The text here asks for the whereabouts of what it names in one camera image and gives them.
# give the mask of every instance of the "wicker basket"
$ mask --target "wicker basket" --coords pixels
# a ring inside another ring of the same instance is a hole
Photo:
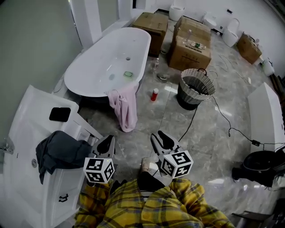
[[[194,110],[202,101],[210,99],[215,92],[206,70],[186,69],[181,73],[177,99],[183,108]]]

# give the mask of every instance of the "bathtub drain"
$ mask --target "bathtub drain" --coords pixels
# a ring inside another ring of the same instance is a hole
[[[37,167],[37,161],[36,161],[35,159],[32,160],[32,166],[33,166],[34,168]]]

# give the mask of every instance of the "cabinet drawer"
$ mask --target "cabinet drawer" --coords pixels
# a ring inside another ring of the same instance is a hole
[[[61,194],[55,202],[53,219],[56,220],[67,213],[71,213],[76,210],[76,205],[78,201],[78,191],[74,189],[65,194]]]
[[[72,216],[77,210],[77,201],[84,181],[83,168],[55,172],[54,191],[52,196],[51,224],[56,226]]]

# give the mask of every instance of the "small bottle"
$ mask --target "small bottle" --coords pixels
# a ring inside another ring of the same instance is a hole
[[[155,65],[153,68],[156,70],[158,69],[158,67],[159,67],[159,58],[156,58]]]
[[[151,100],[154,102],[156,100],[157,94],[159,93],[159,89],[155,88],[152,92]]]
[[[188,36],[187,36],[187,39],[185,40],[185,45],[186,46],[190,46],[190,42],[191,42],[190,37],[191,37],[191,35],[192,35],[192,30],[190,29],[190,30],[188,30]]]

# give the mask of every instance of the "pink towel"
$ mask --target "pink towel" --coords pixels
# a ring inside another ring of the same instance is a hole
[[[110,106],[115,110],[115,114],[124,132],[130,132],[137,123],[137,104],[135,92],[138,83],[130,83],[120,90],[107,92]]]

